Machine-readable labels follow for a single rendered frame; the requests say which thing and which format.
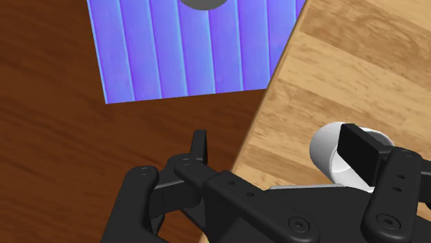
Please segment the purple striped robot stand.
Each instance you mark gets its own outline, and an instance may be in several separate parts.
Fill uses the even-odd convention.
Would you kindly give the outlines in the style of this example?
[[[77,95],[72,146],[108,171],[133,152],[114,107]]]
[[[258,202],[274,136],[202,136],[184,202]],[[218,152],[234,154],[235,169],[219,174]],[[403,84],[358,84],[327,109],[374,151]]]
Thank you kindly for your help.
[[[108,104],[268,86],[305,0],[87,0]]]

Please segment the light wooden table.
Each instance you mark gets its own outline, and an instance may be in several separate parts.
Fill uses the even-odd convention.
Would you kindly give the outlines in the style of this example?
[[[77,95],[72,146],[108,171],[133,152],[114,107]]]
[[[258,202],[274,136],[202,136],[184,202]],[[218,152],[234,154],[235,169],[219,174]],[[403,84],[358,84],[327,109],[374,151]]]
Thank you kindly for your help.
[[[306,0],[232,171],[325,184],[314,133],[348,122],[431,161],[431,0]]]

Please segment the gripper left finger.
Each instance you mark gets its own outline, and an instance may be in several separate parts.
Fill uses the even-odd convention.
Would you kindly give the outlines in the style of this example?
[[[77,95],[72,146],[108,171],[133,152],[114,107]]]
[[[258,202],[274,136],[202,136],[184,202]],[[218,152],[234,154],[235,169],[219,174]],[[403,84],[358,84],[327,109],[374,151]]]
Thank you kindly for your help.
[[[209,243],[320,243],[313,219],[229,171],[207,165],[207,132],[196,130],[188,153],[163,170],[136,166],[124,177],[100,243],[168,243],[164,216],[182,211]]]

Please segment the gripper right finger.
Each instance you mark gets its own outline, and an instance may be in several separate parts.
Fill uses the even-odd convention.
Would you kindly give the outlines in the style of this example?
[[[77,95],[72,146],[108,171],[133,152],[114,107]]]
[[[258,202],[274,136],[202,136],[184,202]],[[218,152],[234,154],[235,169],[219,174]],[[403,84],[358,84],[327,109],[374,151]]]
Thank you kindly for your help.
[[[431,206],[431,181],[420,154],[387,146],[355,124],[343,124],[337,153],[374,188],[361,220],[368,243],[431,243],[431,221],[417,215]]]

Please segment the white cup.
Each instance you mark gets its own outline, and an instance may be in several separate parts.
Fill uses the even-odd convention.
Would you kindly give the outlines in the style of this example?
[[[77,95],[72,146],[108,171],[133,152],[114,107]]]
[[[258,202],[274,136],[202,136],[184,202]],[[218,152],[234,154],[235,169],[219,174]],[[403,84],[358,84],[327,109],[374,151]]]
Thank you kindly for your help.
[[[341,184],[372,193],[369,186],[337,153],[338,139],[344,122],[332,122],[316,131],[309,145],[314,165],[334,184]]]

